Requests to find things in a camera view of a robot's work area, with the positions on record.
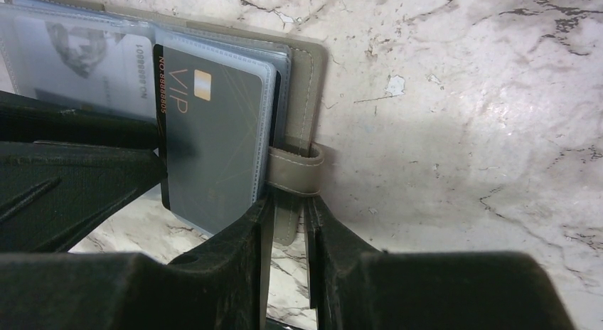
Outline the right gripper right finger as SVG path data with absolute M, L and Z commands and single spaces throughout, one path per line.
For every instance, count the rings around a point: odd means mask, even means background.
M 521 252 L 378 250 L 320 197 L 304 202 L 320 329 L 573 329 L 545 270 Z

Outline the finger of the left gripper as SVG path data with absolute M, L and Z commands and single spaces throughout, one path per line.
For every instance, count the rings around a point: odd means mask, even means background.
M 1 141 L 68 142 L 129 149 L 156 149 L 156 126 L 1 92 Z
M 1 143 L 1 251 L 66 252 L 166 178 L 149 149 Z

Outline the taupe leather card holder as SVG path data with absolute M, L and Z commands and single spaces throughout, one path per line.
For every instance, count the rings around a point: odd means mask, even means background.
M 12 4 L 14 0 L 4 0 Z M 284 139 L 269 150 L 268 184 L 281 190 L 276 197 L 274 241 L 291 245 L 297 236 L 303 197 L 320 192 L 319 178 L 324 160 L 323 150 L 313 145 L 316 109 L 321 101 L 322 79 L 326 69 L 327 52 L 318 43 L 285 38 L 240 28 L 221 26 L 167 16 L 132 7 L 111 6 L 84 0 L 34 0 L 49 3 L 52 9 L 70 7 L 83 14 L 94 11 L 106 14 L 142 18 L 158 22 L 177 31 L 196 36 L 230 41 L 240 46 L 288 46 L 292 55 L 292 71 L 287 93 L 287 118 Z

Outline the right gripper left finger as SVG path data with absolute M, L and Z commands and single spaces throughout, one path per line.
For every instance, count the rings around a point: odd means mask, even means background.
M 263 329 L 274 202 L 165 265 L 139 252 L 1 256 L 2 329 Z

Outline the black VIP credit card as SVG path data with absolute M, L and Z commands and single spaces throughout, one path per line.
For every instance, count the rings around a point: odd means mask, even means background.
M 154 46 L 164 206 L 206 235 L 263 193 L 277 71 L 199 45 Z

